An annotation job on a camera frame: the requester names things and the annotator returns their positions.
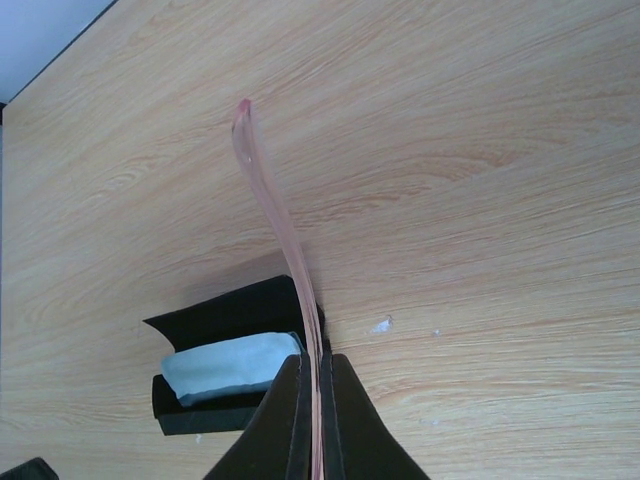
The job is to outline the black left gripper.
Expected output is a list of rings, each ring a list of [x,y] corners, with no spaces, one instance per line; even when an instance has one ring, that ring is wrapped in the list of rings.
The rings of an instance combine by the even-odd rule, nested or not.
[[[58,480],[58,474],[41,457],[34,457],[0,475],[0,480]]]

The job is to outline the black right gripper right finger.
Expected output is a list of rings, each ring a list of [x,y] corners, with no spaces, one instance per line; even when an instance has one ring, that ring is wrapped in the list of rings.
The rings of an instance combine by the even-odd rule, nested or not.
[[[396,441],[344,354],[321,364],[324,473],[327,479],[426,479]]]

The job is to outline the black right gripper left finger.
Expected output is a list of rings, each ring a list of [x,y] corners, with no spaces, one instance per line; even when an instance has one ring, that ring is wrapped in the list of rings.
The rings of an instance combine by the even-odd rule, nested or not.
[[[210,480],[303,480],[311,472],[311,369],[286,358],[253,418],[205,475]]]

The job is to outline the light blue cleaning cloth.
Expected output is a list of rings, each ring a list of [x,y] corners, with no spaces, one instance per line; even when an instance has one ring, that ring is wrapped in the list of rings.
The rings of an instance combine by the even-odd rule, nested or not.
[[[164,358],[162,376],[179,403],[264,392],[285,360],[303,352],[294,333],[266,332],[194,347]]]

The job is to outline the black sunglasses case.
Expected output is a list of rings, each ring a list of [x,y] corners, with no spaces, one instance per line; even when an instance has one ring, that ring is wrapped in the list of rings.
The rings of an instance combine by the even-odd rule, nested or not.
[[[145,323],[169,342],[173,354],[266,332],[294,333],[303,351],[306,349],[298,297],[294,282],[287,275],[149,318]],[[242,431],[267,391],[236,394],[184,407],[162,376],[161,367],[160,374],[152,380],[153,415],[166,436]]]

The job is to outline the pink sunglasses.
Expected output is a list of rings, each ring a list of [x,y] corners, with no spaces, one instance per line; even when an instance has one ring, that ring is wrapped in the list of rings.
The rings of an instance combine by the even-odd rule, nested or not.
[[[267,166],[267,151],[252,102],[244,98],[236,107],[231,138],[237,161],[261,205],[289,267],[301,309],[307,352],[311,366],[311,477],[325,477],[325,449],[320,392],[321,360],[324,353],[320,320],[308,267],[293,220]]]

